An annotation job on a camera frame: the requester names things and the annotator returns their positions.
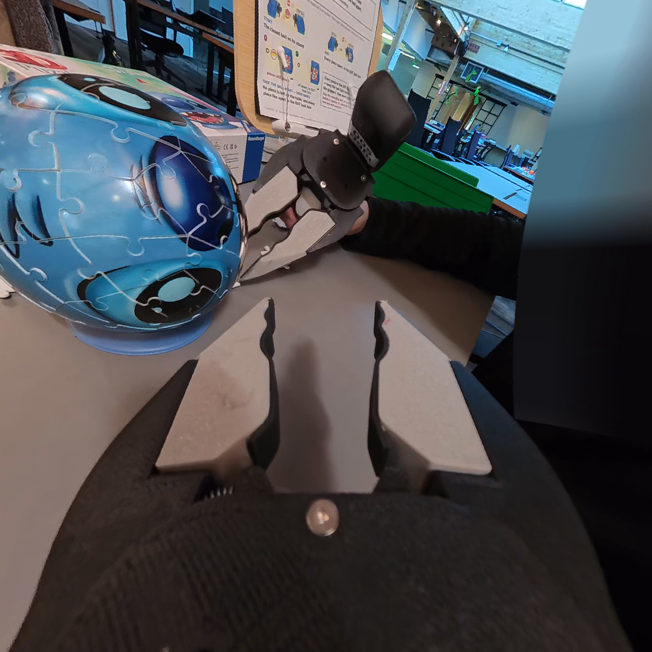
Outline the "blue ball stand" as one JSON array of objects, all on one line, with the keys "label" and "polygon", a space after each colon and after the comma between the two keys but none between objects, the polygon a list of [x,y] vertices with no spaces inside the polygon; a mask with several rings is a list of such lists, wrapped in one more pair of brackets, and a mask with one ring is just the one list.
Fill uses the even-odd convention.
[{"label": "blue ball stand", "polygon": [[213,321],[211,314],[171,329],[127,332],[101,329],[69,322],[75,337],[84,344],[109,354],[149,356],[184,348],[200,338]]}]

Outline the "long grey table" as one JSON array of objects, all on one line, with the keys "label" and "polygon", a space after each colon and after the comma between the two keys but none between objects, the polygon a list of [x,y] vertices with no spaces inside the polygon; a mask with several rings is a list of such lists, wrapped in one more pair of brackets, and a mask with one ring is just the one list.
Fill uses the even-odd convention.
[{"label": "long grey table", "polygon": [[461,161],[449,164],[478,179],[477,188],[493,197],[493,206],[516,218],[527,216],[532,185],[494,166],[474,165]]}]

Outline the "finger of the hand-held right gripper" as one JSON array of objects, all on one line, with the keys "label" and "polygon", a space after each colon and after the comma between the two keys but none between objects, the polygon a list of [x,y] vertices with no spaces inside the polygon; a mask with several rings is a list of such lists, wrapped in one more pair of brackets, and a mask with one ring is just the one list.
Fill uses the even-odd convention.
[{"label": "finger of the hand-held right gripper", "polygon": [[298,221],[287,228],[280,216],[266,219],[249,236],[239,282],[248,282],[305,257],[309,248],[335,226],[314,194],[300,194],[294,204]]},{"label": "finger of the hand-held right gripper", "polygon": [[297,174],[284,166],[253,190],[245,202],[248,235],[259,232],[268,219],[288,208],[299,195]]}]

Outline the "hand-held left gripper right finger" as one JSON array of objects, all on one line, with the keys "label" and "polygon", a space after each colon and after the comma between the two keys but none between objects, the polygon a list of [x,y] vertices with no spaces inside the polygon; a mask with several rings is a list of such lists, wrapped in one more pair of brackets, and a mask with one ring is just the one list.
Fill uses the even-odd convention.
[{"label": "hand-held left gripper right finger", "polygon": [[486,477],[492,464],[452,360],[387,301],[374,307],[368,453],[376,477],[435,471]]}]

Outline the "green plastic crates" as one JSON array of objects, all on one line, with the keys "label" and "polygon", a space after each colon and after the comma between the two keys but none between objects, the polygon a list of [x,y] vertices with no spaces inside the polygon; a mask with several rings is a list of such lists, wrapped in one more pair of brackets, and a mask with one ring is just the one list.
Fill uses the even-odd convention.
[{"label": "green plastic crates", "polygon": [[478,213],[489,213],[493,206],[493,196],[478,188],[478,177],[409,143],[372,176],[377,198]]}]

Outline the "blue puzzle ball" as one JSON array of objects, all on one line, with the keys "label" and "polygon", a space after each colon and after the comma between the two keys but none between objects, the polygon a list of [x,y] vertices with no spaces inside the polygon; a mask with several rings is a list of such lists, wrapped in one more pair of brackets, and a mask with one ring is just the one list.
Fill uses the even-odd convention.
[{"label": "blue puzzle ball", "polygon": [[216,309],[247,244],[237,184],[189,118],[91,74],[1,90],[1,276],[77,325],[172,330]]}]

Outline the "person's right hand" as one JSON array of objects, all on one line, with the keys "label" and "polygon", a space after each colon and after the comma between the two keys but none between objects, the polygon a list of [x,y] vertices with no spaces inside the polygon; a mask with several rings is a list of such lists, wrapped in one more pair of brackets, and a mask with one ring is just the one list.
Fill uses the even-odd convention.
[{"label": "person's right hand", "polygon": [[[359,208],[362,212],[357,217],[355,223],[348,230],[346,235],[356,235],[357,233],[360,233],[364,229],[364,226],[366,225],[366,222],[369,217],[368,201],[363,201],[363,203],[360,205]],[[289,206],[283,212],[281,212],[279,217],[283,222],[283,224],[285,225],[285,228],[287,228],[288,230],[291,230],[293,226],[301,219],[301,217],[298,216],[296,209],[294,208],[293,205]]]}]

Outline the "grey woven textile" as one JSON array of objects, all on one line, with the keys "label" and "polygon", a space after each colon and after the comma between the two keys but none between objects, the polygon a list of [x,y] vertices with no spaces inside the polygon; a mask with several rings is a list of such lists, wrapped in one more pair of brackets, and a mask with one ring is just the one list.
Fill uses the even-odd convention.
[{"label": "grey woven textile", "polygon": [[61,53],[52,1],[5,1],[4,7],[16,46],[43,53]]}]

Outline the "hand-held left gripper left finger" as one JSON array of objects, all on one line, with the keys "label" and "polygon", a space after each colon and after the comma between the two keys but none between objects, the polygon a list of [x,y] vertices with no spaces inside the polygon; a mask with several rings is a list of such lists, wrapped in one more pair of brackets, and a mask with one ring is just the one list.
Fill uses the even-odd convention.
[{"label": "hand-held left gripper left finger", "polygon": [[159,472],[267,469],[280,444],[275,311],[265,298],[198,357],[162,447]]}]

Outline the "person's right forearm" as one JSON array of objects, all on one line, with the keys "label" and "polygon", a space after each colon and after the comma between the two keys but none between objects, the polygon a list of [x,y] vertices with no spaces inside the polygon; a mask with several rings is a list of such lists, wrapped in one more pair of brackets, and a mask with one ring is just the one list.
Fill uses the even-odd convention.
[{"label": "person's right forearm", "polygon": [[372,197],[363,227],[340,243],[353,252],[403,259],[516,300],[524,228],[523,220],[509,215]]}]

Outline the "black office chair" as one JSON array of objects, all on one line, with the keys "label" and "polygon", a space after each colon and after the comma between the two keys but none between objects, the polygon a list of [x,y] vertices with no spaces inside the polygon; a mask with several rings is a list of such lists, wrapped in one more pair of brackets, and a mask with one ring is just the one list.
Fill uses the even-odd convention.
[{"label": "black office chair", "polygon": [[138,21],[143,53],[149,53],[149,59],[143,60],[145,69],[153,69],[158,77],[167,81],[177,79],[185,86],[185,82],[166,65],[167,58],[183,57],[183,46],[167,37],[167,19],[163,13],[138,5]]}]

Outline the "colourful cardboard puzzle box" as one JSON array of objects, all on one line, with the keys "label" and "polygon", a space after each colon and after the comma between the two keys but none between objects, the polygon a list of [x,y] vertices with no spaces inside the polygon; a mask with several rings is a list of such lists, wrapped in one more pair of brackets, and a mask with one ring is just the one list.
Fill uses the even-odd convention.
[{"label": "colourful cardboard puzzle box", "polygon": [[190,120],[218,152],[238,184],[260,173],[265,134],[207,101],[140,70],[1,45],[1,87],[49,74],[99,76],[137,88]]}]

